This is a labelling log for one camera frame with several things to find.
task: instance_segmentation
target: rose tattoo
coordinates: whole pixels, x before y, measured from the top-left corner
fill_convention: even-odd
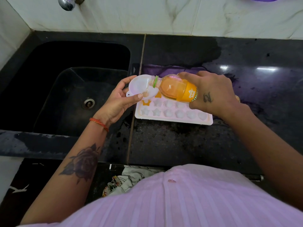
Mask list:
[[[72,175],[75,173],[78,177],[77,184],[82,178],[87,182],[88,179],[92,178],[98,164],[99,148],[100,147],[97,148],[96,144],[94,144],[81,150],[77,156],[70,157],[71,161],[64,167],[64,170],[59,175]]]

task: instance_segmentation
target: orange bottle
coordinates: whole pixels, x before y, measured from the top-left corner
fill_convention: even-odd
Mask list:
[[[176,101],[191,102],[197,98],[197,87],[175,74],[163,78],[152,76],[149,85],[157,87],[162,95]]]

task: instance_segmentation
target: bottle label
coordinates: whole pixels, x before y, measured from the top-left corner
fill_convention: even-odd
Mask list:
[[[196,98],[197,98],[197,87],[194,84],[188,82],[187,86],[186,86],[186,90],[184,92],[184,95],[183,95],[183,97],[181,98],[180,101],[192,102]]]

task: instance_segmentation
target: right forearm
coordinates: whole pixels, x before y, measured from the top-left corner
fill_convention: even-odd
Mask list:
[[[239,104],[232,111],[225,121],[282,195],[303,209],[303,156],[264,125],[247,105]]]

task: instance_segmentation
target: person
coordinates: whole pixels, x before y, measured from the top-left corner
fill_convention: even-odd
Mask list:
[[[238,172],[187,164],[141,180],[129,192],[84,206],[106,129],[142,99],[119,82],[24,215],[28,226],[302,226],[303,156],[237,101],[224,75],[179,73],[197,86],[191,109],[222,118],[288,204]]]

